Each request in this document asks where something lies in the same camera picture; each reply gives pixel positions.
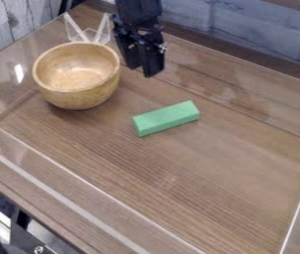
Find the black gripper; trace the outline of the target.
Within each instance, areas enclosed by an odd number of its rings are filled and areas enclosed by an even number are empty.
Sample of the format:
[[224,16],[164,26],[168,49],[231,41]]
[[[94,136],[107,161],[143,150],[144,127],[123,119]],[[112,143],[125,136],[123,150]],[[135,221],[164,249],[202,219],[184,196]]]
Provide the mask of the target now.
[[129,69],[141,66],[143,75],[149,78],[164,69],[165,46],[163,28],[159,24],[161,2],[160,0],[115,0],[115,8],[116,13],[109,19],[124,63]]

